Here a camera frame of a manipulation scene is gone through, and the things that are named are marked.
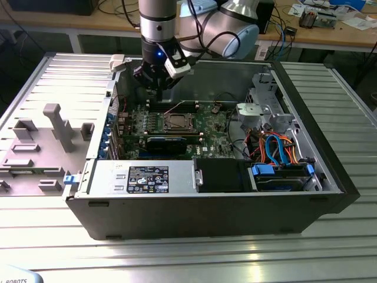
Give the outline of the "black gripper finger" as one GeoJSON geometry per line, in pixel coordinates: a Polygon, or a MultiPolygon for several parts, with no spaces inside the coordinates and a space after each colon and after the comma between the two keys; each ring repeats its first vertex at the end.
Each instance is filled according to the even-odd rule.
{"type": "Polygon", "coordinates": [[[152,64],[141,64],[133,71],[133,77],[144,87],[156,100],[161,100],[161,78],[159,68],[152,64]]]}
{"type": "Polygon", "coordinates": [[[163,99],[163,93],[166,90],[172,89],[180,80],[181,80],[181,77],[171,78],[169,75],[163,76],[160,79],[160,100],[163,99]]]}

